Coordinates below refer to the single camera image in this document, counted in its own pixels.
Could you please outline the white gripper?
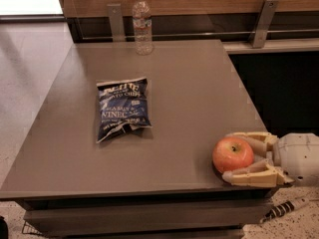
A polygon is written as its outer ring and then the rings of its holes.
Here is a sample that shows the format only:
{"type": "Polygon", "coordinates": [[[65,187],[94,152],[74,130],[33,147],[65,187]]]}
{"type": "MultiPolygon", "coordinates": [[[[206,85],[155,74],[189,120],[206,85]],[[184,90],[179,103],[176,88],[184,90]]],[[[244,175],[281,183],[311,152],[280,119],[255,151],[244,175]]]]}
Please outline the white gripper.
{"type": "Polygon", "coordinates": [[[276,166],[262,159],[245,168],[225,171],[222,174],[225,182],[261,188],[293,181],[296,186],[319,185],[319,136],[314,133],[288,133],[279,139],[264,131],[233,132],[228,136],[244,139],[253,152],[262,157],[272,150],[276,166]]]}

